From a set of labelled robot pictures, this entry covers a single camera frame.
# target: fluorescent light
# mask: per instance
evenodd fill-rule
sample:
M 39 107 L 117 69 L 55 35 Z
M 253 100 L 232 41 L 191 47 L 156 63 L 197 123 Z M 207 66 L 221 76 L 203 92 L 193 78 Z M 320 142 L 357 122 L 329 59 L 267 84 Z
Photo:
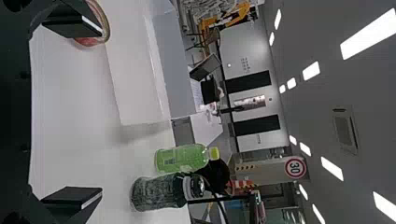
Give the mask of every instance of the fluorescent light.
M 277 30 L 277 28 L 279 27 L 280 24 L 280 20 L 282 19 L 282 12 L 280 11 L 280 9 L 277 10 L 276 13 L 276 17 L 275 17 L 275 29 Z
M 274 44 L 274 40 L 275 40 L 275 35 L 274 35 L 274 32 L 272 32 L 270 35 L 270 46 L 272 46 Z
M 280 92 L 280 94 L 282 94 L 283 92 L 285 92 L 286 91 L 286 86 L 285 85 L 281 85 L 280 87 L 279 87 L 279 92 Z
M 304 215 L 301 212 L 298 212 L 299 216 L 300 216 L 300 220 L 301 220 L 301 224 L 305 224 L 305 219 L 304 219 Z
M 334 175 L 341 181 L 344 181 L 343 170 L 340 167 L 334 165 L 332 162 L 328 161 L 324 157 L 321 158 L 321 161 L 323 168 L 328 170 L 330 173 L 332 173 L 332 175 Z
M 300 150 L 303 151 L 306 155 L 311 156 L 311 148 L 306 146 L 304 143 L 300 143 Z
M 319 219 L 321 224 L 326 224 L 326 221 L 324 220 L 323 216 L 321 215 L 321 213 L 319 212 L 319 210 L 317 209 L 317 207 L 312 204 L 312 209 L 314 210 L 315 215 L 317 216 L 317 218 Z
M 393 8 L 344 41 L 341 44 L 343 58 L 346 60 L 394 34 L 396 34 L 396 11 Z
M 289 90 L 293 89 L 294 87 L 297 86 L 296 79 L 295 79 L 295 78 L 292 78 L 291 80 L 288 81 L 287 84 L 288 84 L 288 89 L 289 89 Z
M 303 194 L 304 198 L 308 201 L 308 194 L 306 193 L 303 185 L 299 185 L 300 192 Z
M 297 146 L 297 139 L 295 137 L 290 135 L 289 136 L 289 140 L 290 140 L 291 143 L 293 143 L 295 146 Z
M 293 222 L 296 223 L 296 217 L 294 216 L 293 212 L 291 212 L 291 218 L 293 219 Z
M 396 205 L 391 203 L 375 191 L 373 192 L 373 194 L 376 208 L 378 208 L 379 211 L 383 212 L 385 215 L 390 217 L 390 219 L 396 222 Z
M 320 68 L 319 68 L 318 62 L 312 63 L 307 68 L 305 68 L 303 71 L 303 77 L 304 77 L 305 81 L 307 81 L 308 79 L 315 77 L 319 74 L 320 74 Z

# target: clear plastic bottle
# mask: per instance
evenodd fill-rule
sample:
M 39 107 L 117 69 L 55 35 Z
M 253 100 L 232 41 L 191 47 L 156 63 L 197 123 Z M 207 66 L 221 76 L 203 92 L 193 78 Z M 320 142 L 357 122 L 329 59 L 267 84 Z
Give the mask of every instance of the clear plastic bottle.
M 138 212 L 181 208 L 204 196 L 204 180 L 198 175 L 175 173 L 157 178 L 140 177 L 131 188 L 131 206 Z
M 155 166 L 162 174 L 194 172 L 205 167 L 209 161 L 220 158 L 219 149 L 207 149 L 201 144 L 160 149 L 155 154 Z

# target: ceiling vent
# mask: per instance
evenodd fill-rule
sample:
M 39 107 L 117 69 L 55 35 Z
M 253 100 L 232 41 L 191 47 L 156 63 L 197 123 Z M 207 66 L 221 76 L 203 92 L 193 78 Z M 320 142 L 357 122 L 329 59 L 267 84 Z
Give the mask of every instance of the ceiling vent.
M 359 139 L 352 106 L 337 106 L 332 112 L 334 129 L 341 149 L 358 155 Z

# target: speed limit sign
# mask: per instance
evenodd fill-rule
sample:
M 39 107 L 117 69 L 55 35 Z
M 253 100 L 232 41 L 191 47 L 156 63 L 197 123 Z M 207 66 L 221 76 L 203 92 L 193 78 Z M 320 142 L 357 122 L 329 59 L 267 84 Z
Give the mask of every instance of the speed limit sign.
M 292 158 L 286 162 L 286 174 L 293 179 L 300 179 L 306 173 L 306 165 L 302 159 Z

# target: computer screen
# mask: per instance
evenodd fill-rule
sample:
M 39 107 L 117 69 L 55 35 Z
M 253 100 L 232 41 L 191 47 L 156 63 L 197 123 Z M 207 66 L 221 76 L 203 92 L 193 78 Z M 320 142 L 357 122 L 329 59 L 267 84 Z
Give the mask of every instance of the computer screen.
M 190 71 L 190 78 L 201 81 L 220 66 L 221 63 L 218 57 L 215 54 L 211 54 Z

